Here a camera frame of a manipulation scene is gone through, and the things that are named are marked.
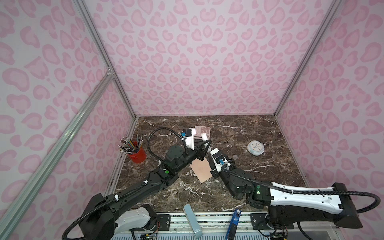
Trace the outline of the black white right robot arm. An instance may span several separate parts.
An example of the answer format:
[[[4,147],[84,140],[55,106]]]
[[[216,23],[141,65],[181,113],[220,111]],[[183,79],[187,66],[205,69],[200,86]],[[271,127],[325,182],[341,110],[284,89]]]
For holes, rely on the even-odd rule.
[[[381,202],[375,194],[348,191],[342,183],[309,189],[258,181],[229,164],[213,167],[211,174],[222,179],[233,198],[245,200],[255,209],[267,209],[265,219],[270,227],[325,221],[341,228],[361,229],[359,215],[375,209]]]

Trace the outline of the white glue stick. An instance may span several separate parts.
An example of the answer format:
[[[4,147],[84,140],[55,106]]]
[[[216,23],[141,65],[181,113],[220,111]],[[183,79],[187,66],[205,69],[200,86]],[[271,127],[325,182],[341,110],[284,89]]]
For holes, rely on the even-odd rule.
[[[209,139],[206,133],[201,133],[201,137],[203,141],[207,141]]]

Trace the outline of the beige envelope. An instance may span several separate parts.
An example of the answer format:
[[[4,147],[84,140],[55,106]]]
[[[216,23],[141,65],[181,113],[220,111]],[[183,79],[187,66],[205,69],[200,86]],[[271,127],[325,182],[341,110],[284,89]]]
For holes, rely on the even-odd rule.
[[[212,177],[211,167],[207,159],[203,161],[195,159],[190,165],[200,183],[204,183]]]

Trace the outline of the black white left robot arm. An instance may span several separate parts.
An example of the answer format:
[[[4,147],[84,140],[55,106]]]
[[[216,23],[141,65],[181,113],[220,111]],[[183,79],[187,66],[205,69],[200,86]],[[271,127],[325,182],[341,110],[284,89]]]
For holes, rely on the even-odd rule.
[[[170,128],[167,128],[167,131],[174,133],[182,141],[182,145],[170,147],[160,164],[150,171],[144,180],[116,194],[106,197],[101,194],[93,196],[82,215],[64,230],[63,240],[69,239],[69,233],[76,226],[80,227],[83,240],[112,239],[118,227],[116,221],[125,212],[143,199],[172,185],[179,178],[179,172],[195,159],[204,160],[211,140],[202,141],[190,148],[187,142],[194,141],[191,129],[184,129],[182,134]]]

